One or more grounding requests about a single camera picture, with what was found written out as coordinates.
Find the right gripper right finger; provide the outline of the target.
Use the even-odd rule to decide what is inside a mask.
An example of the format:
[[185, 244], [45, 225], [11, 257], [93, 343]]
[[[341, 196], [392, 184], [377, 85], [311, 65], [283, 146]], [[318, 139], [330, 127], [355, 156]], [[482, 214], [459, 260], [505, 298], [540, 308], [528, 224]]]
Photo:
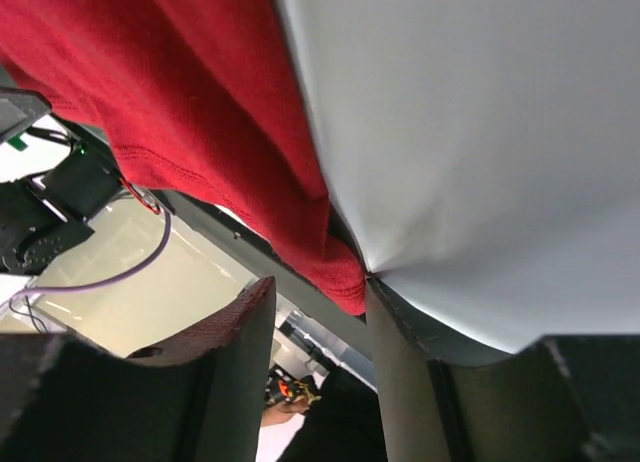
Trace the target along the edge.
[[366, 289], [392, 461], [635, 461], [639, 340], [550, 336], [510, 355]]

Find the dark red t-shirt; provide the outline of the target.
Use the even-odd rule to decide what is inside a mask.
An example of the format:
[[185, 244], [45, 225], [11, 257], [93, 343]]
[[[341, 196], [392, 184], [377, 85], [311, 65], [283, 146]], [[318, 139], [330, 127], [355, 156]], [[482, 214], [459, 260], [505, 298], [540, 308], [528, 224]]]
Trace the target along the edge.
[[1, 0], [1, 62], [60, 117], [103, 129], [129, 181], [230, 209], [364, 312], [273, 0]]

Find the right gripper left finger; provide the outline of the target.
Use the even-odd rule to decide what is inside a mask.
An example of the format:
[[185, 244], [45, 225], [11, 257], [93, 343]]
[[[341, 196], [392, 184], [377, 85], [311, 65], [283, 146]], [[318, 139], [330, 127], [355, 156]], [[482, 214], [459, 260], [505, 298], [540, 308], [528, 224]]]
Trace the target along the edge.
[[276, 284], [126, 358], [66, 334], [1, 338], [5, 461], [251, 461]]

